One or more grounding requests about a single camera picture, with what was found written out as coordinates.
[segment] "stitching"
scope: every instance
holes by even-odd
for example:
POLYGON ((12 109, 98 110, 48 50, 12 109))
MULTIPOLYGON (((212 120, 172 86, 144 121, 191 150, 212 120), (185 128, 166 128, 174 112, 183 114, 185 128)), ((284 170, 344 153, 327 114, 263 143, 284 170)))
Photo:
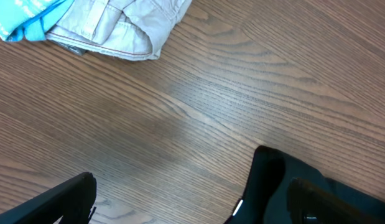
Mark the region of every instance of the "stitching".
POLYGON ((123 52, 123 51, 121 51, 121 50, 109 49, 109 48, 106 48, 106 47, 102 47, 102 46, 99 46, 99 45, 91 44, 91 43, 84 42, 84 41, 80 41, 80 40, 75 40, 75 39, 72 39, 72 38, 69 38, 69 37, 65 37, 65 36, 62 36, 62 35, 58 35, 58 34, 54 34, 54 33, 51 33, 51 32, 49 32, 49 34, 57 35, 57 36, 59 36, 59 37, 63 37, 63 38, 66 38, 66 39, 70 39, 70 40, 73 40, 73 41, 76 41, 76 42, 80 42, 80 43, 83 43, 83 44, 88 44, 88 45, 92 45, 92 46, 99 47, 99 48, 102 48, 102 49, 112 50, 112 51, 115 51, 115 52, 120 52, 120 53, 124 53, 124 54, 129 54, 129 55, 145 56, 145 55, 150 55, 150 54, 151 54, 151 53, 134 54, 134 53, 130 53, 130 52, 123 52))

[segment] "blue cloth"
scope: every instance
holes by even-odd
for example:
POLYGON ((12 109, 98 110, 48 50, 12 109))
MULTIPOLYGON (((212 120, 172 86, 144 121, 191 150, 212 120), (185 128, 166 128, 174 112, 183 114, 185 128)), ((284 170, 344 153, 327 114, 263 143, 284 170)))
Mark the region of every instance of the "blue cloth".
POLYGON ((0 38, 45 40, 44 33, 67 12, 73 0, 0 0, 0 38))

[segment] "wood grain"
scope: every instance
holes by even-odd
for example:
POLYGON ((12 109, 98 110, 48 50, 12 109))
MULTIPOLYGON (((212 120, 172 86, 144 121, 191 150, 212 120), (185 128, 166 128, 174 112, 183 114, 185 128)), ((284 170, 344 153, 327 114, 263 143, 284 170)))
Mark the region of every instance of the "wood grain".
POLYGON ((385 201, 385 47, 316 17, 352 24, 363 6, 221 2, 194 1, 155 61, 0 41, 0 213, 90 171, 95 223, 223 223, 260 144, 385 201))

